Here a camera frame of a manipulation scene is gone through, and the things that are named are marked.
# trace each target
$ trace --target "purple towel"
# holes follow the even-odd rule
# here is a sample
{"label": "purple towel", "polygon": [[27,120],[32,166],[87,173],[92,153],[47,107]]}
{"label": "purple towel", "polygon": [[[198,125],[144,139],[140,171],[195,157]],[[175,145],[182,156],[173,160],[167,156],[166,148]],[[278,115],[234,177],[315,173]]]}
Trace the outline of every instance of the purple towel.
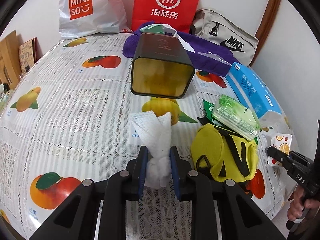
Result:
{"label": "purple towel", "polygon": [[[134,57],[134,53],[136,51],[139,37],[142,34],[140,31],[141,28],[148,26],[150,24],[154,24],[155,22],[147,22],[142,24],[138,30],[134,31],[129,38],[124,43],[122,53],[125,57]],[[188,42],[191,47],[194,49],[194,52],[187,51],[188,56],[196,69],[204,70],[212,74],[216,74],[219,76],[225,77],[231,66],[228,66],[224,63],[221,63],[213,58],[209,58],[198,54],[198,52],[208,53],[211,52],[213,54],[217,54],[222,57],[225,61],[230,63],[231,65],[234,62],[238,62],[234,57],[230,50],[225,47],[214,44],[205,39],[193,36],[188,33],[178,32],[179,36],[186,42]]]}

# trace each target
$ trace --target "white lace tablecloth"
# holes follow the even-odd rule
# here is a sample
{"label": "white lace tablecloth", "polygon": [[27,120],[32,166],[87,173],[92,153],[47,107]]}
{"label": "white lace tablecloth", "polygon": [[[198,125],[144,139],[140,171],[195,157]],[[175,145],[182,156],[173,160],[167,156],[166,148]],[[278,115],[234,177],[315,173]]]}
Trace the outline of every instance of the white lace tablecloth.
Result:
{"label": "white lace tablecloth", "polygon": [[[137,157],[141,143],[129,114],[141,112],[150,97],[130,91],[132,59],[122,54],[129,35],[89,36],[88,43],[75,47],[64,47],[70,41],[60,42],[28,72],[1,115],[0,209],[26,239],[53,211],[30,198],[30,186],[37,176],[55,172],[64,178],[100,181]],[[120,57],[120,65],[113,69],[82,67],[89,58],[108,55]],[[227,88],[195,75],[185,97],[178,100],[181,111],[197,120],[203,116],[203,99],[214,103],[222,93],[236,98],[223,80]],[[38,109],[18,112],[9,108],[35,87],[41,88]],[[172,146],[190,162],[190,145],[200,126],[199,122],[172,126]],[[283,172],[266,164],[265,148],[275,132],[276,128],[259,134],[258,169],[266,193],[262,199],[253,197],[269,218],[294,187]],[[145,188],[142,200],[127,203],[126,216],[127,239],[190,239],[191,203],[177,201],[172,183],[160,190]]]}

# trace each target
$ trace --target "wooden board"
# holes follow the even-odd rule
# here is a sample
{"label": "wooden board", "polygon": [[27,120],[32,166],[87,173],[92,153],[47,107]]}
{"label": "wooden board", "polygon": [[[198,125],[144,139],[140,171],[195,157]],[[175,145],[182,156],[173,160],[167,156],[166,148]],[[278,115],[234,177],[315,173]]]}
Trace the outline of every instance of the wooden board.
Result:
{"label": "wooden board", "polygon": [[15,89],[20,73],[19,46],[16,31],[13,31],[0,41],[0,80]]}

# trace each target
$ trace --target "human hand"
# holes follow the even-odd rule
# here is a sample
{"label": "human hand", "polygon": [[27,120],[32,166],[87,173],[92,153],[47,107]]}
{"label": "human hand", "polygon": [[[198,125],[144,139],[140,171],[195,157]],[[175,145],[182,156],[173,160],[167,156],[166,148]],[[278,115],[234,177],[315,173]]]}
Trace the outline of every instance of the human hand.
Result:
{"label": "human hand", "polygon": [[295,221],[297,218],[302,216],[302,211],[304,207],[312,210],[308,212],[308,217],[306,218],[313,218],[319,210],[320,202],[315,199],[307,199],[303,207],[301,201],[303,193],[303,187],[298,185],[293,193],[293,201],[290,203],[290,208],[288,209],[288,219],[291,221]]}

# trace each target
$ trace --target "green plastic package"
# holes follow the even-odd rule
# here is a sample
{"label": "green plastic package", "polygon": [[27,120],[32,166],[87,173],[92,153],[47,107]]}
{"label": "green plastic package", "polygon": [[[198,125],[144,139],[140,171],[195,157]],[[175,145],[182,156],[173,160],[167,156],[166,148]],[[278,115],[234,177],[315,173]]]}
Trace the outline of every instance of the green plastic package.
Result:
{"label": "green plastic package", "polygon": [[257,115],[235,99],[224,94],[220,95],[216,102],[212,117],[249,141],[252,141],[260,130]]}
{"label": "green plastic package", "polygon": [[204,108],[204,112],[205,112],[205,116],[208,118],[208,120],[219,127],[225,128],[225,129],[229,129],[227,126],[225,126],[223,123],[219,122],[218,120],[214,119],[212,117],[212,111],[214,109],[214,104],[210,103],[206,100],[203,99],[203,108]]}

